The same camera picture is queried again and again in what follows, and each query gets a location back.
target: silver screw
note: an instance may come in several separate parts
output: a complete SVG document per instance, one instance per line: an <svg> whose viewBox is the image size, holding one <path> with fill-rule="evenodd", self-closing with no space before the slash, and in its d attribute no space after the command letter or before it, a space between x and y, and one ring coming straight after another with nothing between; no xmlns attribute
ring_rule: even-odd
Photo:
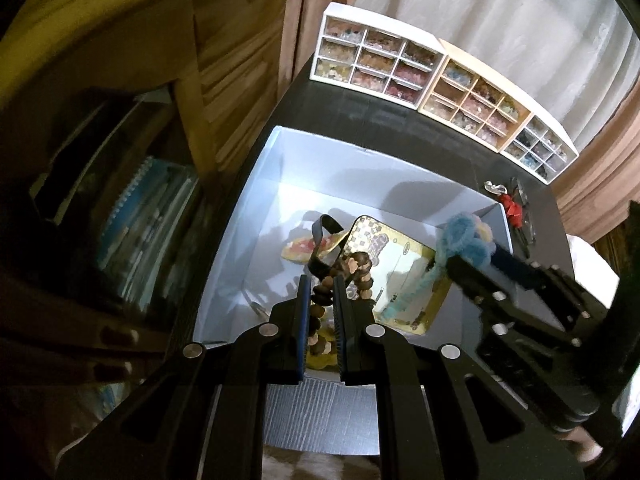
<svg viewBox="0 0 640 480"><path fill-rule="evenodd" d="M386 332L385 327L378 325L377 323L367 326L364 331L371 337L382 337Z"/></svg>
<svg viewBox="0 0 640 480"><path fill-rule="evenodd" d="M187 359L193 359L199 357L202 354L202 346L198 343L189 343L182 349L182 355Z"/></svg>
<svg viewBox="0 0 640 480"><path fill-rule="evenodd" d="M460 348L455 345L444 345L440 349L440 353L447 359L457 359L460 357Z"/></svg>
<svg viewBox="0 0 640 480"><path fill-rule="evenodd" d="M504 323L496 323L491 329L496 335L505 335L509 331Z"/></svg>
<svg viewBox="0 0 640 480"><path fill-rule="evenodd" d="M265 323L264 325L260 325L260 328L258 329L258 332L260 332L260 335L263 335L265 337L271 337L274 336L278 333L278 326L274 325L273 323Z"/></svg>

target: red bow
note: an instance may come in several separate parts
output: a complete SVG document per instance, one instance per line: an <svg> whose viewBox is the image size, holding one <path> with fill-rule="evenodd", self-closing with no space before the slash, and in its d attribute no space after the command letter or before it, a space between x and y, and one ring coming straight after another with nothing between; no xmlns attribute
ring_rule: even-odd
<svg viewBox="0 0 640 480"><path fill-rule="evenodd" d="M500 195L498 200L507 212L508 222L516 229L520 229L522 227L522 206L514 202L513 198L507 194Z"/></svg>

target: black strap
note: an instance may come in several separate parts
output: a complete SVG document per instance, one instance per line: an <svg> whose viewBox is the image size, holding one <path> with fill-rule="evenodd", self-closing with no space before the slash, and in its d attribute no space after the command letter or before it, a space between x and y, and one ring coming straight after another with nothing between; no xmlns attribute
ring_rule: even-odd
<svg viewBox="0 0 640 480"><path fill-rule="evenodd" d="M323 261L318 258L318 250L320 249L320 244L322 243L322 235L324 231L322 229L326 229L332 235L339 233L340 231L344 231L344 228L338 224L337 221L332 216L329 215L320 215L320 218L314 222L311 226L311 234L314 237L314 250L311 253L311 257L309 258L309 263L306 266L316 278L319 280L324 280L325 277L329 275L329 270L331 266L327 265ZM347 243L348 236L345 236L341 242L338 244L340 248L343 249L345 244Z"/></svg>

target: blue pipe cleaner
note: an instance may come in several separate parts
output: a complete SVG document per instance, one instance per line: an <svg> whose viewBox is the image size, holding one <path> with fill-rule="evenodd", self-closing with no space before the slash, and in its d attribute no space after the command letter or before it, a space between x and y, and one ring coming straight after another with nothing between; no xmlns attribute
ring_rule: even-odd
<svg viewBox="0 0 640 480"><path fill-rule="evenodd" d="M380 313L380 319L389 321L408 309L413 300L446 273L447 260L459 254L474 267L481 269L491 262L495 243L482 240L478 231L478 220L467 213L452 216L444 226L436 242L434 266L425 272L411 290L399 294L393 303Z"/></svg>

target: table top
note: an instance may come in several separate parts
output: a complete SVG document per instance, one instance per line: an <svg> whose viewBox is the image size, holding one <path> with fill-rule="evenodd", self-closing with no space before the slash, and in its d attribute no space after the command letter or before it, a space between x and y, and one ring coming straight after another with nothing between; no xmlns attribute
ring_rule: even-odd
<svg viewBox="0 0 640 480"><path fill-rule="evenodd" d="M191 339L193 324L210 263L244 182L274 126L288 126L332 137L402 158L473 190L486 193L484 182L508 184L519 177L529 197L537 243L532 260L557 264L573 275L571 254L550 188L478 142L414 110L359 92L310 81L310 61L273 111L222 207L207 245L210 262L202 263L191 287L191 303L178 312L172 349ZM517 243L514 253L524 257ZM518 291L520 308L557 324L542 300ZM341 383L306 378L301 386L270 385L264 441L271 446L334 454L377 454L378 423L375 388L347 388Z"/></svg>

